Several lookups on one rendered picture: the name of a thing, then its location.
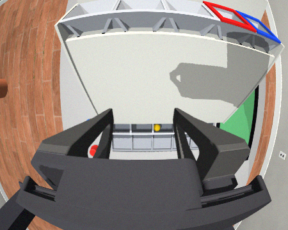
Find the red square frame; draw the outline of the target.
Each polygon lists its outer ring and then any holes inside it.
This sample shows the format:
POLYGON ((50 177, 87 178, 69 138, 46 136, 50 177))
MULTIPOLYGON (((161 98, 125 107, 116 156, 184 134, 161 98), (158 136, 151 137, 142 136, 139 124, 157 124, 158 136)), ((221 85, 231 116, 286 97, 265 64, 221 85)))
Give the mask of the red square frame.
POLYGON ((222 22, 226 22, 226 23, 229 23, 229 24, 232 24, 232 25, 235 25, 235 26, 239 26, 239 27, 242 27, 242 28, 245 28, 245 29, 248 29, 250 31, 253 31, 253 32, 257 32, 257 30, 249 23, 247 22, 240 14, 238 14, 238 12, 236 12, 235 10, 231 9, 231 8, 227 8, 225 6, 221 6, 221 5, 218 5, 218 4, 214 4, 214 3, 209 3, 209 2, 206 2, 206 1, 203 1, 204 5, 206 5, 222 22), (241 23, 241 22, 238 22, 238 21, 235 21, 235 20, 232 20, 232 19, 228 19, 228 18, 225 18, 223 17, 217 10, 215 10, 213 7, 217 7, 217 8, 221 8, 221 9, 224 9, 224 10, 227 10, 227 11, 230 11, 230 12, 233 12, 234 14, 236 14, 245 24, 241 23))

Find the red plug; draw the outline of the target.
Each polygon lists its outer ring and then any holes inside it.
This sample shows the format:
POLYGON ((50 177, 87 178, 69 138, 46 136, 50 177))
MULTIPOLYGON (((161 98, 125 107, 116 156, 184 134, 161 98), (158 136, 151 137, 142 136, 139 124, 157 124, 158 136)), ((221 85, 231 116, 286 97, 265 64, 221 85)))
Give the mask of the red plug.
POLYGON ((94 153, 96 152, 96 149, 97 149, 97 145, 93 145, 92 147, 91 147, 91 150, 90 150, 90 155, 91 156, 94 156, 94 153))

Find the green tray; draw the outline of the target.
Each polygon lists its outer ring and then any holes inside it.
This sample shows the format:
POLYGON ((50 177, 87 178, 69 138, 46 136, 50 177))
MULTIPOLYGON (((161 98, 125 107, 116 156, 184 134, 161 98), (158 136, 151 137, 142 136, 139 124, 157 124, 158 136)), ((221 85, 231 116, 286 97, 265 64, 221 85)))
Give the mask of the green tray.
POLYGON ((256 87, 253 93, 224 124, 216 124, 216 127, 243 138, 250 147, 250 150, 257 119, 258 100, 259 86, 256 87))

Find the yellow ball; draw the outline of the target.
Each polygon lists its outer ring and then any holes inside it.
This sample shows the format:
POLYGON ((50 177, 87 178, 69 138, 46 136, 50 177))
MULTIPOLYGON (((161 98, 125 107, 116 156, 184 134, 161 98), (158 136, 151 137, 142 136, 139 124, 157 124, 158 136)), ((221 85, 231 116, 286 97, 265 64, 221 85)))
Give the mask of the yellow ball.
POLYGON ((160 128, 161 128, 160 125, 158 125, 158 124, 155 124, 155 125, 154 125, 154 130, 155 130, 155 131, 159 131, 160 128))

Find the blue square funnel rim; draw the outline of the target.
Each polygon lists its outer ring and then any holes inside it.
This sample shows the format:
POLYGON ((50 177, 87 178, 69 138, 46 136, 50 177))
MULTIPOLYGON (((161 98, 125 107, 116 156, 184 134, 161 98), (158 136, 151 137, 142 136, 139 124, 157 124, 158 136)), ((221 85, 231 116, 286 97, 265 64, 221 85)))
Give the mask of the blue square funnel rim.
POLYGON ((236 12, 238 12, 238 14, 240 14, 247 22, 249 22, 257 30, 258 34, 260 34, 262 36, 265 36, 265 37, 267 37, 269 39, 272 39, 272 40, 274 40, 274 41, 276 41, 278 43, 281 43, 281 41, 259 19, 256 19, 256 18, 254 18, 252 16, 249 16, 249 15, 247 15, 245 13, 242 13, 240 11, 237 11, 237 10, 236 10, 236 12), (252 20, 254 20, 256 22, 259 22, 270 34, 267 34, 267 33, 263 32, 263 31, 257 29, 246 17, 249 18, 249 19, 252 19, 252 20))

